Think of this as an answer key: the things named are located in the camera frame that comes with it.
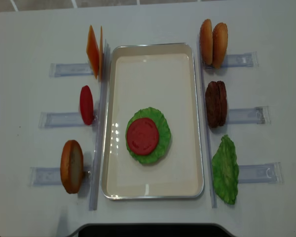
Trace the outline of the brown meat patty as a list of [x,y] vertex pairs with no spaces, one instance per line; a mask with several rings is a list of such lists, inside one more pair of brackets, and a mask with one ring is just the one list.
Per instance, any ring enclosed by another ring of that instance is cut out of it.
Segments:
[[221,103],[218,84],[211,81],[205,92],[207,121],[210,128],[216,128],[221,120]]
[[221,118],[219,126],[223,126],[227,117],[227,98],[226,98],[226,89],[223,81],[217,81],[219,93],[220,93],[220,104],[221,104]]

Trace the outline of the green lettuce leaf on tray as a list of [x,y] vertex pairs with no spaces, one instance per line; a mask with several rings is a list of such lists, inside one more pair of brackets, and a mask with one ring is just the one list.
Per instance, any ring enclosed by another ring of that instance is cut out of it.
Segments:
[[158,109],[155,109],[153,107],[148,107],[148,108],[141,109],[141,110],[137,111],[131,117],[131,119],[128,121],[128,124],[126,127],[126,132],[127,132],[128,127],[130,126],[130,124],[134,120],[140,119],[140,118],[150,118],[154,121],[154,123],[158,129],[158,132],[159,132],[158,145],[156,146],[155,150],[152,151],[147,156],[136,155],[128,147],[127,141],[126,141],[126,147],[127,147],[128,152],[130,153],[130,155],[135,160],[137,160],[139,163],[153,164],[153,163],[157,162],[159,159],[161,159],[163,156],[165,156],[165,154],[169,148],[170,141],[171,141],[171,131],[170,131],[169,125],[168,125],[167,120],[166,120],[165,116],[163,115],[163,113]]

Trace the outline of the red tomato slice on tray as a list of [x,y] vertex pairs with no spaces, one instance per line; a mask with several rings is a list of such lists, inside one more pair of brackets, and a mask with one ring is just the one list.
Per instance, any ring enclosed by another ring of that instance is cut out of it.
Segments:
[[150,118],[134,120],[127,129],[126,141],[136,155],[149,155],[159,142],[159,132],[154,121]]

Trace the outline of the red tomato slice standing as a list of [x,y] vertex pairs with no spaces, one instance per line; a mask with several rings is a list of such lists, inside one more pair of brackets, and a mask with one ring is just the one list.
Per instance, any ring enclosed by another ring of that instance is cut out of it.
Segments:
[[91,125],[94,120],[94,111],[93,111],[93,97],[89,86],[84,86],[80,92],[79,99],[80,112],[83,119],[83,122],[86,125]]

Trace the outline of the orange cheese slice outer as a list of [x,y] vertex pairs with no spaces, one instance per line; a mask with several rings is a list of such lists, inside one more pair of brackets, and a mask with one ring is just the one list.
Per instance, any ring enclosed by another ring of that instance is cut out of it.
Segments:
[[87,53],[91,68],[93,70],[93,74],[97,79],[99,76],[99,63],[100,63],[99,48],[98,48],[93,27],[91,25],[89,27],[89,32],[88,32],[86,53]]

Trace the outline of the green lettuce leaf standing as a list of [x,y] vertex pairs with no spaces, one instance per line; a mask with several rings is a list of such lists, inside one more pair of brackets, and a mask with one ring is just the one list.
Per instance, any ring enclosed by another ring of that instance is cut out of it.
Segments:
[[228,135],[221,138],[212,159],[212,171],[215,193],[225,203],[234,205],[238,195],[239,165],[234,142]]

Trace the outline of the clear holder for tomato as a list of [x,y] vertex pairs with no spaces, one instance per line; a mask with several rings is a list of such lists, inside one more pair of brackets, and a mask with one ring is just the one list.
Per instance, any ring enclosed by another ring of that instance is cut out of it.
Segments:
[[79,112],[47,113],[41,112],[39,128],[84,127],[87,126]]

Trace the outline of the clear holder for cheese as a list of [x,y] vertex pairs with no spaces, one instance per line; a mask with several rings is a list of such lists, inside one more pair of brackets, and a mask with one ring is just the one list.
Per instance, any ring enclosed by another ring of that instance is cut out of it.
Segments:
[[49,76],[51,78],[57,77],[71,77],[71,76],[90,76],[93,71],[88,63],[76,64],[56,64],[50,65]]

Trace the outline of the clear holder for lettuce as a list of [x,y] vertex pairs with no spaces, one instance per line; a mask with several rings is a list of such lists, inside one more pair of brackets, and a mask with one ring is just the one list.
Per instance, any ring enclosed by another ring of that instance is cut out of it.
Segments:
[[281,163],[240,165],[238,183],[283,183]]

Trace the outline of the white metal tray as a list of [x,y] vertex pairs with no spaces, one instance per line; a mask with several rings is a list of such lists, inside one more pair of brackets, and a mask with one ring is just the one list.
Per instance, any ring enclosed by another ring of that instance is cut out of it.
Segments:
[[[194,55],[186,43],[120,46],[112,52],[102,151],[104,196],[195,198],[204,187]],[[140,164],[126,148],[136,112],[158,109],[171,138],[157,162]]]

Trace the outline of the bun slice left standing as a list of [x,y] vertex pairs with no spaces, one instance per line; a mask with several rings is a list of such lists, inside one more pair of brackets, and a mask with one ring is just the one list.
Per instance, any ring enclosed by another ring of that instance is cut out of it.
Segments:
[[68,194],[79,192],[84,177],[83,153],[76,140],[65,143],[60,164],[61,182]]

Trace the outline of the bun slice far right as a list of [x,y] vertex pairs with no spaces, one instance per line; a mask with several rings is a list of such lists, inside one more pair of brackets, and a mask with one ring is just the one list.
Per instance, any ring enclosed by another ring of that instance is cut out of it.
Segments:
[[213,36],[212,22],[210,19],[204,20],[201,25],[199,42],[203,62],[206,65],[211,65],[213,61]]

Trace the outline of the sesame bun top right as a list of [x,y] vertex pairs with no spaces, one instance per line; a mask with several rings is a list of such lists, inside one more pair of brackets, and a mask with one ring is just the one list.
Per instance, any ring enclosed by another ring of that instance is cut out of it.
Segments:
[[228,29],[225,23],[218,23],[213,30],[213,67],[221,67],[228,45]]

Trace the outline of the clear holder for right buns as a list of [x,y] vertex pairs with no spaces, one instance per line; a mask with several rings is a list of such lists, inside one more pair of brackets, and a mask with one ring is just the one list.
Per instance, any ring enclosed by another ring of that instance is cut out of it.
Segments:
[[257,52],[244,54],[227,54],[220,68],[255,67],[259,66]]

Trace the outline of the clear holder for left bun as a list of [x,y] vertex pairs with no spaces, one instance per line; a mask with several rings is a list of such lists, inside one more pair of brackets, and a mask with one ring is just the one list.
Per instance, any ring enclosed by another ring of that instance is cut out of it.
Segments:
[[31,167],[29,186],[61,186],[61,173],[58,167]]

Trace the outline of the black base at bottom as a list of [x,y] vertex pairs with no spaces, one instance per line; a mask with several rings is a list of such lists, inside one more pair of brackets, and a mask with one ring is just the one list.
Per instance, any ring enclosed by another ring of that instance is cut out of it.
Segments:
[[79,237],[230,237],[227,231],[214,225],[134,224],[91,225],[78,232]]

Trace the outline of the left clear long rail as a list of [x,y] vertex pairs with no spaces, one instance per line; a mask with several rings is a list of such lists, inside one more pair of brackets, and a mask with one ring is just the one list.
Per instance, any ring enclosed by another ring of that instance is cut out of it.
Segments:
[[108,90],[108,76],[107,71],[109,71],[111,49],[107,40],[105,40],[104,47],[104,64],[103,64],[103,74],[101,81],[101,93],[100,101],[98,107],[98,116],[96,123],[96,143],[95,143],[95,154],[93,159],[93,170],[92,170],[92,180],[91,180],[91,190],[90,190],[90,200],[89,200],[89,210],[97,210],[98,206],[98,192],[99,192],[99,179],[101,171],[101,159],[103,153],[103,136],[104,129],[106,128],[106,106],[107,106],[107,90]]

